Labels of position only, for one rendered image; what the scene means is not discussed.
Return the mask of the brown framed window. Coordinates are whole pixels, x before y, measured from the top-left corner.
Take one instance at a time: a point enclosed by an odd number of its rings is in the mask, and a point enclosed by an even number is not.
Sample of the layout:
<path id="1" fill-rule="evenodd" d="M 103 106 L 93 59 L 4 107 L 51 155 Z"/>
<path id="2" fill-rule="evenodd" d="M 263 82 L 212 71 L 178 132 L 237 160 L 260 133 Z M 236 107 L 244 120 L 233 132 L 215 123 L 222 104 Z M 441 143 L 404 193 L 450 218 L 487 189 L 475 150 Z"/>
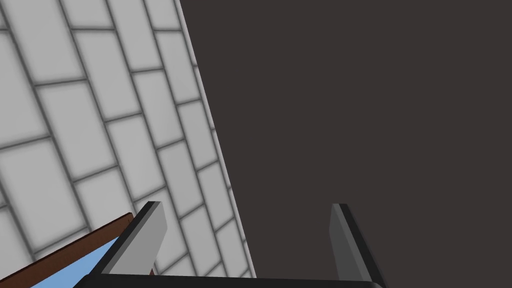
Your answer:
<path id="1" fill-rule="evenodd" d="M 31 288 L 119 237 L 134 219 L 131 212 L 0 280 L 0 288 Z"/>

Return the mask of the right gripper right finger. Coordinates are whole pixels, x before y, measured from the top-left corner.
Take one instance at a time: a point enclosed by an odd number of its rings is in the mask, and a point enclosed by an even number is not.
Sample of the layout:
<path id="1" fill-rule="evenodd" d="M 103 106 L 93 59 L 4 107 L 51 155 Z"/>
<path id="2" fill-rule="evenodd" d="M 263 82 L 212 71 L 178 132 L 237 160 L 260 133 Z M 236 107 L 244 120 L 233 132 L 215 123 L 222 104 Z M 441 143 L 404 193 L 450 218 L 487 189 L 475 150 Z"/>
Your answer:
<path id="1" fill-rule="evenodd" d="M 331 206 L 329 237 L 337 276 L 344 287 L 385 287 L 381 270 L 347 204 Z"/>

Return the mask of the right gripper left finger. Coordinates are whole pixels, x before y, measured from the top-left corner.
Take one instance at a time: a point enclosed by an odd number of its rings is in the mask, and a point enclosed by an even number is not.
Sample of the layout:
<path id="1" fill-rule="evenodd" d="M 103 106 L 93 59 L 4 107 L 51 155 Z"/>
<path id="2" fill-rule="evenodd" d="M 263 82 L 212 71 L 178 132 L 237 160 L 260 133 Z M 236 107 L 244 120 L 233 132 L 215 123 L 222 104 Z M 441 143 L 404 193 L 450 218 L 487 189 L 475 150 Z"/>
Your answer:
<path id="1" fill-rule="evenodd" d="M 162 202 L 148 201 L 90 274 L 149 275 L 167 228 Z"/>

